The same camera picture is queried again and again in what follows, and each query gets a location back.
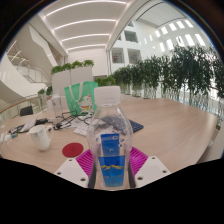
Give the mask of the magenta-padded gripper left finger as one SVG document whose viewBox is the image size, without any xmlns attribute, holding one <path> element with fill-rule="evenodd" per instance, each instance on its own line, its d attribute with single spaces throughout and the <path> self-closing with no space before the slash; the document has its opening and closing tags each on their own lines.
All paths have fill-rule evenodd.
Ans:
<svg viewBox="0 0 224 224">
<path fill-rule="evenodd" d="M 55 172 L 65 180 L 84 188 L 95 185 L 95 171 L 93 170 L 93 156 L 90 150 L 80 154 L 77 158 L 68 158 Z"/>
</svg>

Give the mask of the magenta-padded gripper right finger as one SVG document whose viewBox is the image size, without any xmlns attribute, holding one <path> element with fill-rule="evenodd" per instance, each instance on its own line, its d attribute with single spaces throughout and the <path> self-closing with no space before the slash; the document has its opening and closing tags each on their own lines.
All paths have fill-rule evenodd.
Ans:
<svg viewBox="0 0 224 224">
<path fill-rule="evenodd" d="M 170 174 L 168 168 L 156 156 L 147 156 L 133 147 L 130 152 L 129 183 L 140 188 Z"/>
</svg>

